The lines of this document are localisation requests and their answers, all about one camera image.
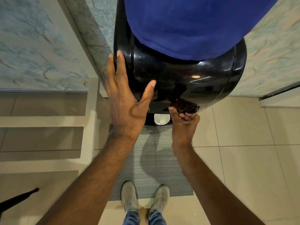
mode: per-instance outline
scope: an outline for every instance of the hand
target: hand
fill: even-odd
[[[113,54],[109,55],[105,86],[110,98],[110,115],[115,136],[124,136],[133,141],[137,140],[145,124],[155,84],[155,80],[148,83],[142,99],[138,102],[128,85],[123,53],[119,50],[117,52],[117,71],[115,71]]]
[[[169,107],[169,112],[173,121],[172,151],[175,152],[187,146],[191,147],[197,124],[200,121],[199,115],[196,113],[180,113],[178,116],[178,112],[174,107]]]

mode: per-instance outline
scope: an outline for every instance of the leg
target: leg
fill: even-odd
[[[166,207],[170,197],[170,189],[166,185],[158,188],[152,207],[149,211],[148,225],[167,225],[162,212]]]
[[[121,199],[127,213],[123,225],[139,225],[140,217],[137,213],[137,196],[135,194],[135,187],[131,181],[124,183],[122,186]]]

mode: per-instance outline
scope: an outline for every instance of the white cup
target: white cup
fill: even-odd
[[[170,121],[169,114],[154,114],[154,122],[157,125],[165,125]]]

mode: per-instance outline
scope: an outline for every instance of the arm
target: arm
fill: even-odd
[[[192,147],[200,117],[180,114],[170,107],[173,120],[172,151],[183,174],[194,189],[211,225],[264,223],[251,212],[208,168]]]
[[[137,102],[128,85],[124,56],[119,51],[117,54],[116,72],[113,56],[109,56],[106,83],[114,131],[103,151],[37,224],[99,223],[118,174],[144,126],[156,83],[151,81]]]

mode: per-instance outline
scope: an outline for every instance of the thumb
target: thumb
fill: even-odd
[[[174,107],[170,106],[169,107],[169,112],[170,112],[170,116],[172,118],[173,123],[176,123],[176,122],[180,121],[180,117],[178,116],[178,112]]]
[[[148,109],[152,96],[154,94],[154,87],[156,80],[152,80],[148,83],[143,93],[142,99],[139,102],[139,107]]]

